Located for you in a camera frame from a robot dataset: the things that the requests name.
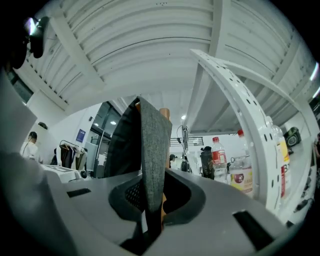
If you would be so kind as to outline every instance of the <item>gray plastic surface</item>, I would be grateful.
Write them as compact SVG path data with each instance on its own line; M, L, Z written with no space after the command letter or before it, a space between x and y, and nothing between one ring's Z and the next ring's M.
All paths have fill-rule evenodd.
M256 252L254 246L233 217L233 213L243 210L247 210L274 239L286 230L262 204L237 189L190 173L178 170L174 172L203 189L206 195L204 208L188 224L165 226L144 256L253 254ZM138 172L133 172L111 178L61 184L55 173L47 172L54 201L76 246L82 248L79 251L81 255L100 255L106 252L110 255L131 255L115 244L129 238L136 224L116 215L109 205L108 195L117 184L130 180L137 174ZM68 197L66 191L81 188L88 188L91 192ZM104 241L103 246L96 248L90 244L93 239L96 239L96 245Z

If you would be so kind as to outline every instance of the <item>ceiling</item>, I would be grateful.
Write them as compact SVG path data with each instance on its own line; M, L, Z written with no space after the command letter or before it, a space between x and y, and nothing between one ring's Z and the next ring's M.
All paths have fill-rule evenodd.
M190 49L249 68L293 99L310 100L320 86L309 79L316 62L305 42L267 1L63 0L37 18L44 15L51 18L44 54L27 56L17 74L69 114L105 101L123 112L142 96L157 109L169 108L179 126L196 76ZM267 87L240 79L278 123L297 112ZM208 97L223 126L233 110L218 92Z

